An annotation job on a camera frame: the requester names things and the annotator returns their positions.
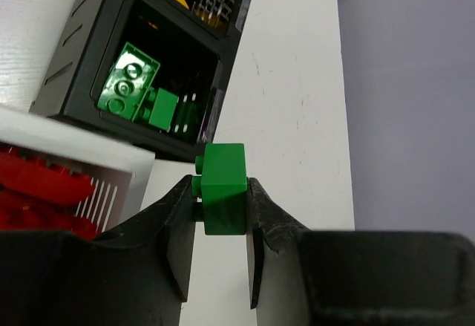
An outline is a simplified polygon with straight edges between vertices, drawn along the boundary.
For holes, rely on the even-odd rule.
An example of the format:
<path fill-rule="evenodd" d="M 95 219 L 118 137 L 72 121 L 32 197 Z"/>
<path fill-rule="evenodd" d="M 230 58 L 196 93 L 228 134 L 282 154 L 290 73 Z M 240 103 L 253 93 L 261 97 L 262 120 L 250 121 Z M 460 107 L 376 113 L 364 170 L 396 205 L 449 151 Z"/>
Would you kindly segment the black two-compartment container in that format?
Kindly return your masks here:
<path fill-rule="evenodd" d="M 251 0 L 75 0 L 30 111 L 191 163 L 213 141 Z M 126 42 L 179 97 L 169 131 L 97 108 Z"/>

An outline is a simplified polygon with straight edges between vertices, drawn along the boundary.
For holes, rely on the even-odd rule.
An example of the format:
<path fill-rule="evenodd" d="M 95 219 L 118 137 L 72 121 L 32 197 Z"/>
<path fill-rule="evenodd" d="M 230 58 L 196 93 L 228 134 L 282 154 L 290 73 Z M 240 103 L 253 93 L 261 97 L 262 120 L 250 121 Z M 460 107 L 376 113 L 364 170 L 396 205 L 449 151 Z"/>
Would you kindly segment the white two-compartment container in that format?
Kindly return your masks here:
<path fill-rule="evenodd" d="M 94 192 L 76 214 L 100 232 L 136 215 L 142 206 L 154 155 L 71 125 L 1 107 L 1 141 L 92 177 Z"/>

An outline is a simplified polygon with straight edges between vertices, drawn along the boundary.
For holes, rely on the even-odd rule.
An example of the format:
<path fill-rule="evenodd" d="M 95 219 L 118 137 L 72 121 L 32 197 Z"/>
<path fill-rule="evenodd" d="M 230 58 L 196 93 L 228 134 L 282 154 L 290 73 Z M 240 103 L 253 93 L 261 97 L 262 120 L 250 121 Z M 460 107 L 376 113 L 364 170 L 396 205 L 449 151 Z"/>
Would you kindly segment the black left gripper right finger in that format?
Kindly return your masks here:
<path fill-rule="evenodd" d="M 462 235 L 310 229 L 255 178 L 246 213 L 259 325 L 474 323 L 474 245 Z"/>

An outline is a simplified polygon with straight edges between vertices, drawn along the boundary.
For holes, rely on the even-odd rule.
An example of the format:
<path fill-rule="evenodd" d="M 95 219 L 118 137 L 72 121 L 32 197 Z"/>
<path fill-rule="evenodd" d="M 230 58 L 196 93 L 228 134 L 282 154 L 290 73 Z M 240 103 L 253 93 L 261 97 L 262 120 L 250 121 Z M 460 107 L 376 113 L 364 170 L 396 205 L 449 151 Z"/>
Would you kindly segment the green 2x4 lego plate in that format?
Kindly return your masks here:
<path fill-rule="evenodd" d="M 159 69 L 157 60 L 126 42 L 110 69 L 97 108 L 135 121 Z"/>

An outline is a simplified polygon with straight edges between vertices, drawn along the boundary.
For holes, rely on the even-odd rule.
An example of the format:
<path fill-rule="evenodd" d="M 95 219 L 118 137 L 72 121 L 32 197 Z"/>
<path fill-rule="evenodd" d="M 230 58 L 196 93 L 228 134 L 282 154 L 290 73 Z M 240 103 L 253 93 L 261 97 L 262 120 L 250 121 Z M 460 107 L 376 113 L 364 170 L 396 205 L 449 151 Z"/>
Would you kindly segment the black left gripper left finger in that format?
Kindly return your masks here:
<path fill-rule="evenodd" d="M 191 177 L 87 241 L 1 234 L 3 325 L 178 325 L 194 244 Z"/>

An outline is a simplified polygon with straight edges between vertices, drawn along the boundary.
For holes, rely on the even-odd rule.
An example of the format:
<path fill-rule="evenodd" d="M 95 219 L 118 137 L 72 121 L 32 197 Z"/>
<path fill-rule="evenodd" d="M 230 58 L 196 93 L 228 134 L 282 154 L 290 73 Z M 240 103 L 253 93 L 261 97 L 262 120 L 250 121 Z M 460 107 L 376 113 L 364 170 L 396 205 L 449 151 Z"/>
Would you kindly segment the red 2x4 lego brick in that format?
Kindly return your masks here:
<path fill-rule="evenodd" d="M 76 214 L 92 178 L 16 146 L 1 144 L 1 230 L 59 230 L 86 240 L 98 226 Z"/>

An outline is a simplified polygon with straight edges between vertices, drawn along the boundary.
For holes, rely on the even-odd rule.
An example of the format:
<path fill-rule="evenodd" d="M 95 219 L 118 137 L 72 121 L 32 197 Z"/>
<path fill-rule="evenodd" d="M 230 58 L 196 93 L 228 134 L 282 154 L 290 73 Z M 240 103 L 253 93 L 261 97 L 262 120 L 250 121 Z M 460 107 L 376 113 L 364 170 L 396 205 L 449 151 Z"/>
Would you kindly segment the green sloped lego brick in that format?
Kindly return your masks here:
<path fill-rule="evenodd" d="M 192 194 L 201 199 L 198 219 L 205 234 L 244 235 L 248 189 L 244 144 L 209 143 L 194 166 Z"/>

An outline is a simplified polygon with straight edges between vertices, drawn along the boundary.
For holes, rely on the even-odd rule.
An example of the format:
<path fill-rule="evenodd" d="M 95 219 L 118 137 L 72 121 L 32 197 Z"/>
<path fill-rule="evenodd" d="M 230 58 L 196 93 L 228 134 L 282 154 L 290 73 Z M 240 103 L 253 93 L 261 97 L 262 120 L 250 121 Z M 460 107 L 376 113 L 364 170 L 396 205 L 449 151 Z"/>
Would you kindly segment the green 2x2 lego brick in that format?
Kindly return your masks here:
<path fill-rule="evenodd" d="M 138 120 L 169 131 L 179 97 L 163 88 L 152 88 L 140 106 Z"/>

